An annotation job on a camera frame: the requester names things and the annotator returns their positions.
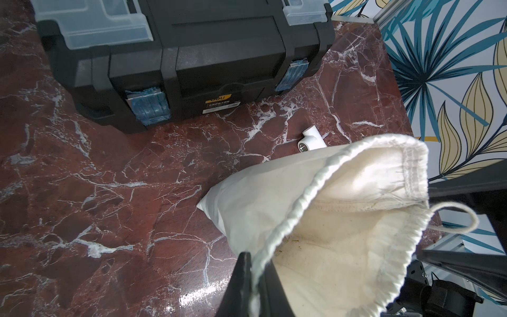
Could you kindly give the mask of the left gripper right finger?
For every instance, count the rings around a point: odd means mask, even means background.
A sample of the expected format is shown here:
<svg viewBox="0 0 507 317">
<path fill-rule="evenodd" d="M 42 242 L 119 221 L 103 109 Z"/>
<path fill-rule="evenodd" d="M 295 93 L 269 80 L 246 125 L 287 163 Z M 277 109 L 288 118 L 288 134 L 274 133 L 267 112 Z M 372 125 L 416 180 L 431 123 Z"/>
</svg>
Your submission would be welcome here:
<svg viewBox="0 0 507 317">
<path fill-rule="evenodd" d="M 272 261 L 260 277 L 259 292 L 261 317 L 295 317 Z"/>
</svg>

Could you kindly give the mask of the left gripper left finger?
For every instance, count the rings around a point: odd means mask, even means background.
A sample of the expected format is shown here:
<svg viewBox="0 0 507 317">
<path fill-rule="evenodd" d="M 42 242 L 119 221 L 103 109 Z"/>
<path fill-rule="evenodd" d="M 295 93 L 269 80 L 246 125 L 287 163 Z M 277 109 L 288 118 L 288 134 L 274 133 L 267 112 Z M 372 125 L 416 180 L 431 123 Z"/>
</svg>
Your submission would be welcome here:
<svg viewBox="0 0 507 317">
<path fill-rule="evenodd" d="M 249 316 L 249 302 L 252 290 L 251 270 L 251 254 L 249 252 L 242 252 L 236 261 L 215 317 Z"/>
</svg>

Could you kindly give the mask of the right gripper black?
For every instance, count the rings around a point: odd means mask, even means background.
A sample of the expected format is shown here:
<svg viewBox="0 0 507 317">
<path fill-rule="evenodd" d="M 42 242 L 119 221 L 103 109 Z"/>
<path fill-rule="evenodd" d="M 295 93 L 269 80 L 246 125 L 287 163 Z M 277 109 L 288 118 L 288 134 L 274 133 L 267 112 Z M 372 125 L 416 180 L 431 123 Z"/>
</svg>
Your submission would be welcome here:
<svg viewBox="0 0 507 317">
<path fill-rule="evenodd" d="M 506 248 L 506 161 L 478 171 L 431 184 L 430 205 L 457 202 L 486 215 Z M 463 276 L 506 300 L 506 256 L 450 251 L 420 251 L 418 259 L 445 271 Z"/>
</svg>

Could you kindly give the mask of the cream cloth soil bag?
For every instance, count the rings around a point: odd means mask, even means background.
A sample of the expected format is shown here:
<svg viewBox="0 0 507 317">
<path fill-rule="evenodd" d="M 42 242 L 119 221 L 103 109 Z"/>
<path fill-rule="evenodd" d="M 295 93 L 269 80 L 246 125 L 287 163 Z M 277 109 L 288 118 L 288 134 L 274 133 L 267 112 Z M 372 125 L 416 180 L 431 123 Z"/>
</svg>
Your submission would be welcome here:
<svg viewBox="0 0 507 317">
<path fill-rule="evenodd" d="M 198 208 L 252 257 L 248 314 L 273 264 L 296 316 L 380 316 L 430 220 L 429 150 L 399 134 L 298 153 L 233 174 Z"/>
</svg>

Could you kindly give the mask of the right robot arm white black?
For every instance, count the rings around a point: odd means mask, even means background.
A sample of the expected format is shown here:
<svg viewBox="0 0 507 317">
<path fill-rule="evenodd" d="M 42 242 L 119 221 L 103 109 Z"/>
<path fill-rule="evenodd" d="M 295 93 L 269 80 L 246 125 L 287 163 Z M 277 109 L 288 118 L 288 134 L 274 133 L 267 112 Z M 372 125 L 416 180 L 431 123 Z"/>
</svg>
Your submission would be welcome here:
<svg viewBox="0 0 507 317">
<path fill-rule="evenodd" d="M 481 168 L 454 180 L 430 185 L 430 202 L 463 203 L 492 221 L 501 247 L 506 247 L 506 161 Z M 402 308 L 421 316 L 472 316 L 484 302 L 475 291 L 451 281 L 425 276 L 423 264 L 455 273 L 506 302 L 506 256 L 465 252 L 420 250 L 412 262 L 395 301 L 387 306 L 389 316 Z"/>
</svg>

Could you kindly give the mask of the white pipe elbow fitting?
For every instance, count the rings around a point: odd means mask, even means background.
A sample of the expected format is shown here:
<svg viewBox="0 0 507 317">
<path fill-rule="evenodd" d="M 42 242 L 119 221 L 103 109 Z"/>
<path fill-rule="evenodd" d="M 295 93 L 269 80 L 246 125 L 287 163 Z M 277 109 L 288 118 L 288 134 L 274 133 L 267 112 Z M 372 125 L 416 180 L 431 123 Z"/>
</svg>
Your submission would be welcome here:
<svg viewBox="0 0 507 317">
<path fill-rule="evenodd" d="M 327 147 L 315 125 L 305 129 L 302 135 L 303 138 L 298 142 L 298 150 L 301 153 Z"/>
</svg>

